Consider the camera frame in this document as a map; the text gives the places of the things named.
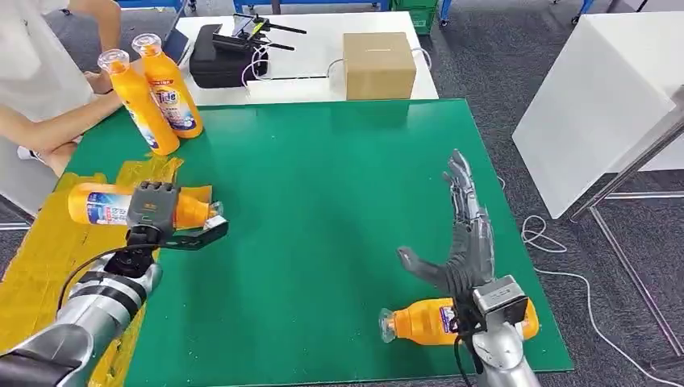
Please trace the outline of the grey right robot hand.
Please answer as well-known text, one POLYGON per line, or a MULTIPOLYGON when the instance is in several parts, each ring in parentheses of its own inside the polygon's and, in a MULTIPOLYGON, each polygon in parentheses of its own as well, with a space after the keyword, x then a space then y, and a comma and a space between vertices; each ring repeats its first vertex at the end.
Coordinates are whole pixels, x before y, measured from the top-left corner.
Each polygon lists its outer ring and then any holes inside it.
POLYGON ((399 247, 397 256, 409 273, 444 291, 459 302, 467 302, 475 288, 494 278, 494 237, 487 210, 478 201, 467 159, 455 149, 448 158, 443 178, 449 187, 453 208, 452 242, 443 264, 418 257, 409 247, 399 247))

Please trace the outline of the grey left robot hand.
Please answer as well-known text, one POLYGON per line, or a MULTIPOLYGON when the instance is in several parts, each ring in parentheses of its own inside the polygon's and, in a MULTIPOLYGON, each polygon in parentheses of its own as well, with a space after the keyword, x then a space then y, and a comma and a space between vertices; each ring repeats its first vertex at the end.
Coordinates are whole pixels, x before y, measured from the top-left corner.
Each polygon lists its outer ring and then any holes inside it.
POLYGON ((127 225, 154 227, 165 235, 173 234, 179 193, 179 188, 172 183, 142 181, 133 190, 127 210, 127 225))

